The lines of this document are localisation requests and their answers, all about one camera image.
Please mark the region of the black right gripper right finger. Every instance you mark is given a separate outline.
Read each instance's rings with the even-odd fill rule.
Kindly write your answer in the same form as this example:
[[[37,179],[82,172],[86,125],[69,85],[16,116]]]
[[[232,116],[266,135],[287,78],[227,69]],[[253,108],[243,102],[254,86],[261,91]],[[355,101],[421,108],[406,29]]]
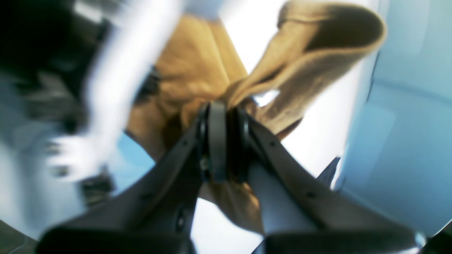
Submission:
[[[231,111],[238,177],[260,204],[255,254],[417,254],[424,236],[344,198],[309,174],[267,128]]]

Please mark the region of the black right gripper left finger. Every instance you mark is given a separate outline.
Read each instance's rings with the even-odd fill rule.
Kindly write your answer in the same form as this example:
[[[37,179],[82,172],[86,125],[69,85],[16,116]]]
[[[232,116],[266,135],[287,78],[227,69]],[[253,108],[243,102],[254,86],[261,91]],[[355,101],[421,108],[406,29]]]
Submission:
[[[194,254],[202,183],[227,180],[226,106],[210,102],[194,125],[122,194],[44,235],[37,254]]]

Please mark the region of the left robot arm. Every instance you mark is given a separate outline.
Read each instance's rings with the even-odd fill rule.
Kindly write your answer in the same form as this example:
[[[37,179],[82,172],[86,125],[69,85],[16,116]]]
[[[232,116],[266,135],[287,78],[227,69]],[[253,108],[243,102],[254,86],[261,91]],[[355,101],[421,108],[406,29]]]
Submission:
[[[110,198],[111,154],[187,0],[1,1],[1,220],[36,236]]]

